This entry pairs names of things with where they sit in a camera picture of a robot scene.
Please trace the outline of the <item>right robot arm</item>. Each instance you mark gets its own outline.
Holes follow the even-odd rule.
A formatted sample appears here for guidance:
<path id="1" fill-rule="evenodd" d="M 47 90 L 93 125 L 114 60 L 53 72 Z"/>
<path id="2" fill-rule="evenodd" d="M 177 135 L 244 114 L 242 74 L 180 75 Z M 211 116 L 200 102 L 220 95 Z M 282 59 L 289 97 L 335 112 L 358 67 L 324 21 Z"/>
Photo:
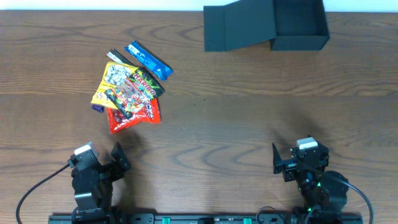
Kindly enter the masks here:
<path id="1" fill-rule="evenodd" d="M 345 177 L 325 171 L 329 149 L 308 136 L 296 141 L 291 158 L 283 160 L 272 145 L 273 173 L 282 174 L 285 182 L 295 181 L 304 199 L 304 207 L 292 212 L 288 223 L 343 223 L 342 208 L 347 203 Z"/>

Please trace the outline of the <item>yellow Hacks candy bag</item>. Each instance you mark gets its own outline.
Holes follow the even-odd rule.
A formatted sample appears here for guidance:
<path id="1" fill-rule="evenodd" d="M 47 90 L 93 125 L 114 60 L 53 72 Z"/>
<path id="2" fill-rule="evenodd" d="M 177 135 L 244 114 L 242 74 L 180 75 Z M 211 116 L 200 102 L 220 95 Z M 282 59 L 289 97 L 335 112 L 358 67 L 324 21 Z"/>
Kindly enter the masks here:
<path id="1" fill-rule="evenodd" d="M 132 75 L 137 69 L 138 67 L 126 63 L 108 62 L 99 87 L 92 97 L 91 104 L 116 109 L 117 107 L 106 96 L 105 91 L 121 84 L 125 78 Z"/>

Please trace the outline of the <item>black cardboard gift box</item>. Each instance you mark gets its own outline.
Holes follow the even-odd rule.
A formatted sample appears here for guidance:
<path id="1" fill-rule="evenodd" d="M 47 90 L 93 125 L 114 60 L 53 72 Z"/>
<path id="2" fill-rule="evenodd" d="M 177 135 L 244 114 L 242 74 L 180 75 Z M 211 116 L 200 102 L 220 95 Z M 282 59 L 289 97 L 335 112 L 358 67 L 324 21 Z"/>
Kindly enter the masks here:
<path id="1" fill-rule="evenodd" d="M 269 41 L 273 51 L 319 51 L 330 39 L 322 0 L 242 0 L 204 6 L 207 52 Z"/>

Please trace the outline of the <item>blue Oreo cookie pack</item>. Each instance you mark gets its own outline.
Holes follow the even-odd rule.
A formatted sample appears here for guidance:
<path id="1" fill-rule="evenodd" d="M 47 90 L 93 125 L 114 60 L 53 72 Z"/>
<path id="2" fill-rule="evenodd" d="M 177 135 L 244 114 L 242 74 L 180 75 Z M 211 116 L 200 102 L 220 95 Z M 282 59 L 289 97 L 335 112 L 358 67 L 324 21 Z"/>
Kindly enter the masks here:
<path id="1" fill-rule="evenodd" d="M 169 65 L 137 40 L 125 46 L 124 49 L 162 81 L 166 81 L 174 72 Z"/>

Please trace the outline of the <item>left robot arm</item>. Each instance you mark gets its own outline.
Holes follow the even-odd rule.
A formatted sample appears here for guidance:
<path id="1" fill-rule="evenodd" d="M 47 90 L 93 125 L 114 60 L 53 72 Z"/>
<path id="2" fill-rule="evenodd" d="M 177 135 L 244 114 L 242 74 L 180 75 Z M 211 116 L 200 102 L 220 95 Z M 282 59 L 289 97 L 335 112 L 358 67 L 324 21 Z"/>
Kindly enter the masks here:
<path id="1" fill-rule="evenodd" d="M 119 211 L 112 206 L 113 182 L 131 169 L 120 143 L 111 151 L 110 162 L 102 165 L 92 142 L 75 149 L 68 160 L 77 208 L 72 223 L 119 223 Z"/>

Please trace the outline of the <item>Haribo gummy candy bag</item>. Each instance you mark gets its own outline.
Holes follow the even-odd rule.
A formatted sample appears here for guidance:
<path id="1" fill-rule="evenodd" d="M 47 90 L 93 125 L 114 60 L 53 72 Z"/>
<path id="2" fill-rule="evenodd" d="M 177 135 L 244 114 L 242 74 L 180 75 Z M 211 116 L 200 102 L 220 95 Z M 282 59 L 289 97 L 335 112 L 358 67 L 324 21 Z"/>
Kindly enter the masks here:
<path id="1" fill-rule="evenodd" d="M 153 99 L 164 93 L 159 82 L 143 68 L 117 68 L 106 75 L 115 87 L 104 93 L 117 109 L 127 118 L 132 118 L 148 106 Z"/>

